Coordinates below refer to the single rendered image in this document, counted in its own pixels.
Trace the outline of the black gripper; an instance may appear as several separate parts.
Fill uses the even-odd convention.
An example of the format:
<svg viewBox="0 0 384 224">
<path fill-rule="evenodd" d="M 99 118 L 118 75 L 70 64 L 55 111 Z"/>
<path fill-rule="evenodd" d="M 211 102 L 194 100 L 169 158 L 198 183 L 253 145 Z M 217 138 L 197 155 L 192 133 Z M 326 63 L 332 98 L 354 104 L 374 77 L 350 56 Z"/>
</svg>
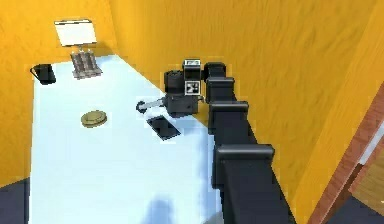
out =
<svg viewBox="0 0 384 224">
<path fill-rule="evenodd" d="M 149 108 L 166 107 L 171 117 L 184 117 L 198 112 L 200 82 L 185 80 L 181 70 L 170 70 L 164 73 L 165 98 L 155 101 L 139 101 L 136 110 L 144 114 Z"/>
</svg>

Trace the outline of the black flat telephone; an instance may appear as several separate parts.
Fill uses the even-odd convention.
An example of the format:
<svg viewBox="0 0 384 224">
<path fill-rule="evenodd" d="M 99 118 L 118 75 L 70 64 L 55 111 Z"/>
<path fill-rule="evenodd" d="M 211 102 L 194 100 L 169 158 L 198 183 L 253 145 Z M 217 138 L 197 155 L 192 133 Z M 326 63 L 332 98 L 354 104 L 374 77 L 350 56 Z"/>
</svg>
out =
<svg viewBox="0 0 384 224">
<path fill-rule="evenodd" d="M 158 137 L 165 141 L 180 135 L 180 131 L 171 124 L 163 115 L 153 117 L 147 120 L 147 123 L 156 132 Z"/>
</svg>

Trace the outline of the round olive dish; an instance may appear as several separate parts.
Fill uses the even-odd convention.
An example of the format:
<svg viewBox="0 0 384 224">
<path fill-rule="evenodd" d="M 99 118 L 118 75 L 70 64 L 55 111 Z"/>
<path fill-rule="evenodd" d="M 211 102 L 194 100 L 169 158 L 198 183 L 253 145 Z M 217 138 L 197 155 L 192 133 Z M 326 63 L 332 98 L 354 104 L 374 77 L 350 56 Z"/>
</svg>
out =
<svg viewBox="0 0 384 224">
<path fill-rule="evenodd" d="M 87 112 L 81 117 L 82 125 L 87 128 L 97 127 L 104 124 L 106 121 L 106 113 L 100 110 Z"/>
</svg>

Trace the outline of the grey ribbed rack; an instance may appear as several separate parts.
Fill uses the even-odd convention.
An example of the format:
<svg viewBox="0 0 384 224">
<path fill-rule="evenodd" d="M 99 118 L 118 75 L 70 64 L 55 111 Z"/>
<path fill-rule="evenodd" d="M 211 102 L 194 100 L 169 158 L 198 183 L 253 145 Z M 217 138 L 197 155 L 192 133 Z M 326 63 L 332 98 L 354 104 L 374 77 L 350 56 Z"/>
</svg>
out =
<svg viewBox="0 0 384 224">
<path fill-rule="evenodd" d="M 96 62 L 94 52 L 88 49 L 87 51 L 72 52 L 70 54 L 74 66 L 73 76 L 80 80 L 100 76 L 102 70 Z"/>
</svg>

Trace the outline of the black mug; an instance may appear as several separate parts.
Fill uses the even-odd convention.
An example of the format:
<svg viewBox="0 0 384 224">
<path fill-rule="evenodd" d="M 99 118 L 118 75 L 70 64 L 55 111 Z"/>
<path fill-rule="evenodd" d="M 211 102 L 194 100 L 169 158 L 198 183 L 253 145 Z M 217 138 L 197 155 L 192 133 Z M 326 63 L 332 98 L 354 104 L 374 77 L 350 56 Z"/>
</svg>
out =
<svg viewBox="0 0 384 224">
<path fill-rule="evenodd" d="M 39 80 L 42 85 L 56 82 L 56 77 L 51 64 L 38 64 L 30 69 L 30 73 Z"/>
</svg>

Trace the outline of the brown wooden door frame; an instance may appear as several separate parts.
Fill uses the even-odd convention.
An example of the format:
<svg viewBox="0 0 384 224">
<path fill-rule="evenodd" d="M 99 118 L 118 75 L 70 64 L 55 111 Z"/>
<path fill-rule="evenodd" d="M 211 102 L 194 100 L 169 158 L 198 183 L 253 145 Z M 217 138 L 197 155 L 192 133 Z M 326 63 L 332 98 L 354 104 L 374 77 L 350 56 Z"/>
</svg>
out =
<svg viewBox="0 0 384 224">
<path fill-rule="evenodd" d="M 349 188 L 361 169 L 358 164 L 384 121 L 384 82 L 354 134 L 307 224 L 326 224 L 351 196 Z"/>
</svg>

